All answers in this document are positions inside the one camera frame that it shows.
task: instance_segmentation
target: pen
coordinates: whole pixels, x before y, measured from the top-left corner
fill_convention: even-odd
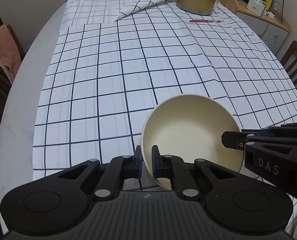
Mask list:
[[[199,19],[192,19],[190,20],[191,23],[220,23],[219,20],[199,20]]]

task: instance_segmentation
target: metal pin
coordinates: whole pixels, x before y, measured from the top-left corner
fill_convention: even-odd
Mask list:
[[[193,188],[185,189],[185,190],[183,190],[182,193],[186,197],[196,197],[199,194],[199,192]]]
[[[107,189],[99,189],[95,191],[95,196],[97,197],[108,197],[111,194],[111,192]]]

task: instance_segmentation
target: white tissue box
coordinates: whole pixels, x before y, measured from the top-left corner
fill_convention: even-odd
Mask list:
[[[249,0],[249,3],[247,4],[247,9],[249,9],[256,15],[261,16],[265,9],[265,5],[259,2],[258,0]]]

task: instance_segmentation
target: checkered tablecloth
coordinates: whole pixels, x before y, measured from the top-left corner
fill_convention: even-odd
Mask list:
[[[114,21],[135,0],[77,1],[64,13],[41,91],[33,179],[90,158],[133,155],[148,114],[177,94],[215,99],[243,129],[297,122],[297,91],[286,71],[222,5],[201,17],[166,0]]]

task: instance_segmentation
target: drawer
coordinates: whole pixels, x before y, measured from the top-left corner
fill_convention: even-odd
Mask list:
[[[267,28],[266,32],[264,33],[262,40],[273,42],[276,44],[282,44],[285,38],[287,37],[288,32],[270,24],[270,26]]]
[[[280,44],[276,44],[273,42],[269,42],[269,41],[263,41],[266,46],[270,49],[270,51],[273,52],[274,55],[276,55],[276,53],[278,52],[279,48],[281,47]]]
[[[252,29],[252,31],[254,31],[260,37],[263,35],[267,26],[269,25],[269,23],[266,21],[262,21],[256,17],[252,17],[244,13],[238,12],[236,16],[245,22]]]

